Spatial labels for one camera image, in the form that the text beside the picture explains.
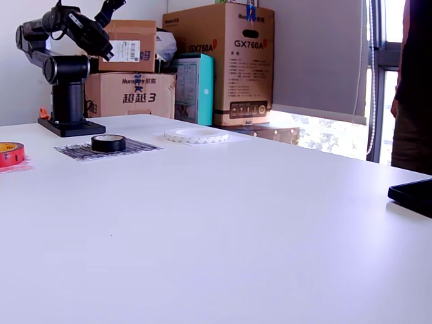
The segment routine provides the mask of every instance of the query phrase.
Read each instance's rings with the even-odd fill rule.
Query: red tape roll
[[[0,167],[11,167],[22,163],[26,158],[24,145],[0,142]]]

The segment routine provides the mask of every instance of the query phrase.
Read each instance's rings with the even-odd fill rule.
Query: window frame
[[[373,109],[369,116],[369,137],[375,131],[375,140],[372,151],[367,155],[367,161],[379,163],[381,156],[381,140],[383,137],[383,116],[385,107],[385,73],[387,71],[398,71],[402,55],[402,43],[391,43],[386,41],[385,0],[373,0],[372,12],[374,17],[373,35],[374,43],[369,44],[369,67],[372,67],[372,53],[375,54],[375,104],[376,123],[373,129]]]

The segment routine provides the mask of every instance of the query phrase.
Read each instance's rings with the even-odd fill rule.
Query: black electrical tape
[[[114,153],[126,150],[126,137],[119,135],[99,135],[92,138],[92,150]]]

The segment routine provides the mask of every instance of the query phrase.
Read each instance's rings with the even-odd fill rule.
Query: tablet
[[[432,218],[432,180],[391,187],[389,198],[402,207]]]

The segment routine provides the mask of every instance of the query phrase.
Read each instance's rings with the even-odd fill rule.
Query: barcode sticker
[[[110,62],[140,62],[141,42],[139,40],[112,40],[111,45],[113,45],[114,57]]]

